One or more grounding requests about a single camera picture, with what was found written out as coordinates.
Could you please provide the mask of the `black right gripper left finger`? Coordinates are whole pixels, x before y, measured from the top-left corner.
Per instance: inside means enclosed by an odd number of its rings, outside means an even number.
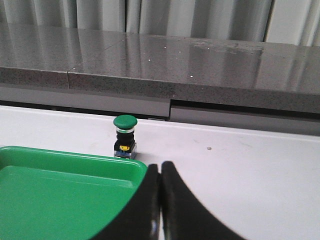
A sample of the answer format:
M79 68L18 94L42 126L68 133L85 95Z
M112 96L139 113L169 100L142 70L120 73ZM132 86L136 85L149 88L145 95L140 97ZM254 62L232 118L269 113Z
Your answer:
M120 213L93 240L157 240L160 228L160 174L150 164L139 188Z

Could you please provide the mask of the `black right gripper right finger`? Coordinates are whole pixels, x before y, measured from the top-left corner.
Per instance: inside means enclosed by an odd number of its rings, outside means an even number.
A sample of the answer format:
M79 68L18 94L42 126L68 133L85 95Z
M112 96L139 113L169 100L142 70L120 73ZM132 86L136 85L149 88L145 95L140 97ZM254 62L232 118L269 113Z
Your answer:
M166 240L242 240L195 197L171 161L161 166L161 205Z

